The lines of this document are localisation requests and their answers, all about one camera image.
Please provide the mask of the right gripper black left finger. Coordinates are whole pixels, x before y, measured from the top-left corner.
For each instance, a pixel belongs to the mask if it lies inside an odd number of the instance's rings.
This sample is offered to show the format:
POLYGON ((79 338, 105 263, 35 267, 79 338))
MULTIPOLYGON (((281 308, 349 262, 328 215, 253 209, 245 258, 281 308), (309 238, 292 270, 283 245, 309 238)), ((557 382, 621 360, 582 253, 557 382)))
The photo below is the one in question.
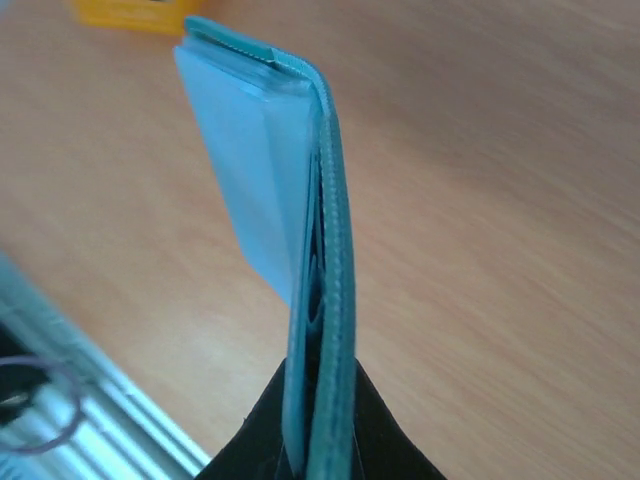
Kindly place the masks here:
POLYGON ((282 361, 240 429, 195 480, 295 478, 281 430, 284 372, 282 361))

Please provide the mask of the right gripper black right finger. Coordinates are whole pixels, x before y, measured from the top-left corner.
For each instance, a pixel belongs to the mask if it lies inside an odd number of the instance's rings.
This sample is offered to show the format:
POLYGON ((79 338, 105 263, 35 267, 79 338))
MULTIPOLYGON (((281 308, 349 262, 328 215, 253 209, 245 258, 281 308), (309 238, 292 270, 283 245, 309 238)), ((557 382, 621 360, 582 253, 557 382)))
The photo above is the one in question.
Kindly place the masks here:
POLYGON ((351 478, 446 480, 396 422, 362 364, 356 366, 351 478))

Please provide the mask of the teal leather card holder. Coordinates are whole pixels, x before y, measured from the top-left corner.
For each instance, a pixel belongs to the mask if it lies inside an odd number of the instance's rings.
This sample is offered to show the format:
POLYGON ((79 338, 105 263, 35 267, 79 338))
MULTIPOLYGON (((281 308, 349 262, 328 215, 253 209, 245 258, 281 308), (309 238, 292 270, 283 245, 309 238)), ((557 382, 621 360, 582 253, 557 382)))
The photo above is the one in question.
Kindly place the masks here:
POLYGON ((356 397, 339 119, 306 59, 190 16, 174 58, 238 244, 290 310, 281 433, 294 474, 347 479, 356 397))

